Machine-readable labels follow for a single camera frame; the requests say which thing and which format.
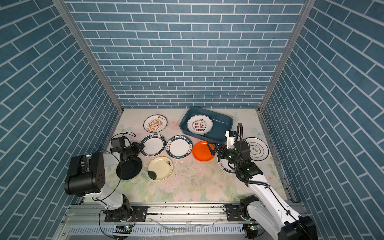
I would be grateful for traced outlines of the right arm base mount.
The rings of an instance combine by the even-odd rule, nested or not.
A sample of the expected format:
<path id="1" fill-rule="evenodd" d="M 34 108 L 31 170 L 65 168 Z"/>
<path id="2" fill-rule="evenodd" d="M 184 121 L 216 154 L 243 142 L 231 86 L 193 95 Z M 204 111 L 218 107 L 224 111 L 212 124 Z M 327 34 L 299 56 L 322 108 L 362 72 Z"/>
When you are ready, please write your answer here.
<path id="1" fill-rule="evenodd" d="M 250 218 L 245 218 L 242 215 L 240 207 L 238 205 L 225 204 L 222 206 L 222 210 L 226 214 L 228 222 L 239 222 L 239 221 L 251 221 Z"/>

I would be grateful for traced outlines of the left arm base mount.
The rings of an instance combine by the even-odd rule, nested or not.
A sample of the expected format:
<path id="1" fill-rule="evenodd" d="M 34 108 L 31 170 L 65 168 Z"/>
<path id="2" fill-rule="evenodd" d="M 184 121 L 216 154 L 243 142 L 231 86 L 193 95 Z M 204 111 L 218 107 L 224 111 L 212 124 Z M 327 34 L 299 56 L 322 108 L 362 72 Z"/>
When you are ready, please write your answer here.
<path id="1" fill-rule="evenodd" d="M 121 207 L 116 210 L 103 211 L 107 223 L 144 222 L 148 213 L 148 206 L 133 206 L 130 209 Z"/>

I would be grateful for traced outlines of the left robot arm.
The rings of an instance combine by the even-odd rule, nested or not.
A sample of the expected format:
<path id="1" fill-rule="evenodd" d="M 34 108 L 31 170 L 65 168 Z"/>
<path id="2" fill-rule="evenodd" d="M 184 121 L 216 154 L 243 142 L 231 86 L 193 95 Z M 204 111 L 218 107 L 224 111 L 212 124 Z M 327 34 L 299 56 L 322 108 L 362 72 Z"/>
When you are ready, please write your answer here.
<path id="1" fill-rule="evenodd" d="M 143 163 L 138 155 L 144 147 L 133 142 L 129 147 L 73 157 L 65 179 L 66 194 L 92 199 L 104 206 L 105 214 L 124 215 L 127 218 L 133 209 L 128 198 L 116 192 L 117 187 L 112 188 L 106 183 L 104 157 L 111 157 L 117 162 L 116 174 L 120 181 L 130 180 L 142 170 Z"/>

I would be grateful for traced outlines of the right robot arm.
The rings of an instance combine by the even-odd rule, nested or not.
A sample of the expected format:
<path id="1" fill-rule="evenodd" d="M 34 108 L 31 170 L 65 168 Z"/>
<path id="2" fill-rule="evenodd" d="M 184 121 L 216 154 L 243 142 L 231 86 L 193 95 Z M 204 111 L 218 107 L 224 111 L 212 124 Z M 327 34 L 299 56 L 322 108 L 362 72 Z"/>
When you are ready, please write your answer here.
<path id="1" fill-rule="evenodd" d="M 271 187 L 262 170 L 251 160 L 251 151 L 246 141 L 237 141 L 232 148 L 222 144 L 208 143 L 211 155 L 227 160 L 239 181 L 253 195 L 240 200 L 244 219 L 255 220 L 275 240 L 317 240 L 314 221 L 301 216 Z"/>

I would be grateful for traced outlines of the green rim lettered plate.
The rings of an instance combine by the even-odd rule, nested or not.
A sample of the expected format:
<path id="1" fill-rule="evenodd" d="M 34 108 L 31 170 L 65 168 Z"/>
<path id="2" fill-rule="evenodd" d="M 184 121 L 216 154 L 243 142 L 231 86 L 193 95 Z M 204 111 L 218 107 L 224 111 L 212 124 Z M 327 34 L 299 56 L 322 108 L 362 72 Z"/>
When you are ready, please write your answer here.
<path id="1" fill-rule="evenodd" d="M 192 150 L 192 140 L 184 135 L 174 136 L 166 144 L 166 152 L 173 159 L 185 158 Z"/>

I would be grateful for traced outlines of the white plate red characters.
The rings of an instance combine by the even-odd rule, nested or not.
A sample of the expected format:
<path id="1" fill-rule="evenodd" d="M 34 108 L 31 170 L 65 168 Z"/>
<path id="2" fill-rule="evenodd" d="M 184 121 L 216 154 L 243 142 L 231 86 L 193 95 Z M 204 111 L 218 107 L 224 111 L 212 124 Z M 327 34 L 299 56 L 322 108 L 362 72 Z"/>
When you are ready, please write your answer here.
<path id="1" fill-rule="evenodd" d="M 213 128 L 213 121 L 206 115 L 194 115 L 187 122 L 188 130 L 197 135 L 205 135 Z"/>

